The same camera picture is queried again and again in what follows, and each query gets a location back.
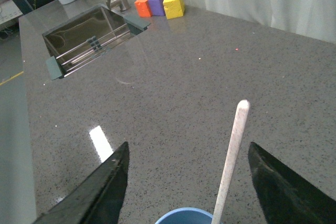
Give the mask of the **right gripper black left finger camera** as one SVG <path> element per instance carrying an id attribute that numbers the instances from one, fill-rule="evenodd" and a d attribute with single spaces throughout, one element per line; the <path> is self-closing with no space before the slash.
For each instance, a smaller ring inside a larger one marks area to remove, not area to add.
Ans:
<path id="1" fill-rule="evenodd" d="M 129 144 L 124 142 L 75 190 L 34 223 L 118 223 L 128 170 Z"/>

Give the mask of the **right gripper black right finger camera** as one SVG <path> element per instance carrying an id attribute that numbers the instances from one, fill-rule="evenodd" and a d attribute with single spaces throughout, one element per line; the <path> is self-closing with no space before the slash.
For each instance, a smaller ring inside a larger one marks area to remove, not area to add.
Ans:
<path id="1" fill-rule="evenodd" d="M 255 142 L 248 161 L 267 223 L 335 223 L 335 200 Z"/>

